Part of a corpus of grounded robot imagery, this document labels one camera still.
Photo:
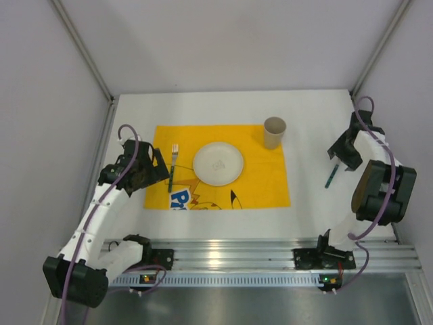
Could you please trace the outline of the green handled spoon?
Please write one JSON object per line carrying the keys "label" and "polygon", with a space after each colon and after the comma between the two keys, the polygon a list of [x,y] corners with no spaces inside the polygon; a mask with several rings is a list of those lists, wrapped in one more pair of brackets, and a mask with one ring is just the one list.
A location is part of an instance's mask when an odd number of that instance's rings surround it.
{"label": "green handled spoon", "polygon": [[340,161],[338,161],[335,165],[334,168],[332,169],[332,172],[330,173],[326,183],[325,183],[325,189],[328,189],[331,185],[331,183],[334,180],[334,177],[336,176],[336,173],[338,172],[338,169],[340,167]]}

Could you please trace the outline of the green handled fork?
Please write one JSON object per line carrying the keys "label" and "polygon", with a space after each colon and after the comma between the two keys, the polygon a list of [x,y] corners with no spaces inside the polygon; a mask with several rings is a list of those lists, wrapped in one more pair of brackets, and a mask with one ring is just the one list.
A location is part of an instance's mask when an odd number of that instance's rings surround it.
{"label": "green handled fork", "polygon": [[168,193],[171,193],[173,190],[173,178],[174,178],[175,165],[176,165],[178,155],[179,155],[179,145],[173,144],[172,152],[171,152],[170,176],[168,179]]}

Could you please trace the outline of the white bowl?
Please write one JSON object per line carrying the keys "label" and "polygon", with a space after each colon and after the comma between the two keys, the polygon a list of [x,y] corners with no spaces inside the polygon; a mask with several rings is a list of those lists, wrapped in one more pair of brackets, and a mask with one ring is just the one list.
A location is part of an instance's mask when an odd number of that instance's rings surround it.
{"label": "white bowl", "polygon": [[233,183],[244,169],[244,157],[233,145],[212,142],[201,147],[193,158],[193,171],[197,178],[210,186]]}

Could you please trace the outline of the beige paper cup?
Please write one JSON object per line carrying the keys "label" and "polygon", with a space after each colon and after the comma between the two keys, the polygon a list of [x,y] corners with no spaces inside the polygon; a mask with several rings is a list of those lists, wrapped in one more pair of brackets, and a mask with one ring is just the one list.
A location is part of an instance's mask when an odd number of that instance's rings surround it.
{"label": "beige paper cup", "polygon": [[272,116],[264,122],[264,145],[266,149],[276,149],[282,141],[286,131],[286,122],[279,117]]}

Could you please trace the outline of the yellow cartoon placemat cloth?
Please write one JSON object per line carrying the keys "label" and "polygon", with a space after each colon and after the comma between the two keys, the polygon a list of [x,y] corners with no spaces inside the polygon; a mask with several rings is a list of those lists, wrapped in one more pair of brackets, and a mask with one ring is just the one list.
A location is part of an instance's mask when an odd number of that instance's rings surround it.
{"label": "yellow cartoon placemat cloth", "polygon": [[[201,181],[193,171],[193,158],[203,146],[224,142],[244,159],[240,176],[224,186]],[[264,146],[261,125],[158,126],[154,146],[171,163],[172,147],[179,146],[173,184],[163,181],[146,190],[143,206],[158,210],[237,210],[290,206],[286,164],[281,147]]]}

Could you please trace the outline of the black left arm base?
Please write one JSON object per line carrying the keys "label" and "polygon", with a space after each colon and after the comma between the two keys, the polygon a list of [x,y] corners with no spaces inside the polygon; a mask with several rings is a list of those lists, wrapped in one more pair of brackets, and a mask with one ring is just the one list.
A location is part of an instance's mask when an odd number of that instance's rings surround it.
{"label": "black left arm base", "polygon": [[166,270],[171,270],[175,260],[174,254],[175,251],[173,249],[153,248],[145,254],[145,257],[140,262],[128,267],[127,270],[148,265],[159,265]]}

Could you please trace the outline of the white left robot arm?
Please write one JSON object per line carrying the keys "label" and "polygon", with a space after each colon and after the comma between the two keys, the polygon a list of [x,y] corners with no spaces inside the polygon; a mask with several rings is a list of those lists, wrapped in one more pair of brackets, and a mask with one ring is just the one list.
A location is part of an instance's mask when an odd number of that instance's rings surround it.
{"label": "white left robot arm", "polygon": [[127,235],[109,253],[101,253],[131,195],[169,178],[161,151],[150,143],[128,139],[122,147],[116,162],[101,170],[89,208],[67,245],[43,264],[56,298],[96,308],[115,278],[155,261],[150,239],[139,234]]}

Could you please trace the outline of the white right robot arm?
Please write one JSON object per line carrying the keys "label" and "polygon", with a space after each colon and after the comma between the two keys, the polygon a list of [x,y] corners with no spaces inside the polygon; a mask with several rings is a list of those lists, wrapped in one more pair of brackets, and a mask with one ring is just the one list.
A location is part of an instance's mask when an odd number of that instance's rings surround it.
{"label": "white right robot arm", "polygon": [[417,172],[403,166],[385,141],[383,129],[375,127],[372,111],[355,110],[348,129],[327,153],[346,165],[347,171],[364,171],[350,202],[350,210],[336,227],[320,235],[319,254],[345,259],[355,242],[375,227],[398,223],[405,216]]}

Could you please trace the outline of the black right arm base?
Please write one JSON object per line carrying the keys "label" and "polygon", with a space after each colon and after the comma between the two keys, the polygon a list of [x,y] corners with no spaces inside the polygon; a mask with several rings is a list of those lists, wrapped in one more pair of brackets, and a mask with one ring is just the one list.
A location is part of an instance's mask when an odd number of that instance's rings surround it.
{"label": "black right arm base", "polygon": [[335,248],[296,248],[293,250],[294,265],[297,270],[312,269],[355,269],[356,263],[352,251],[340,251]]}

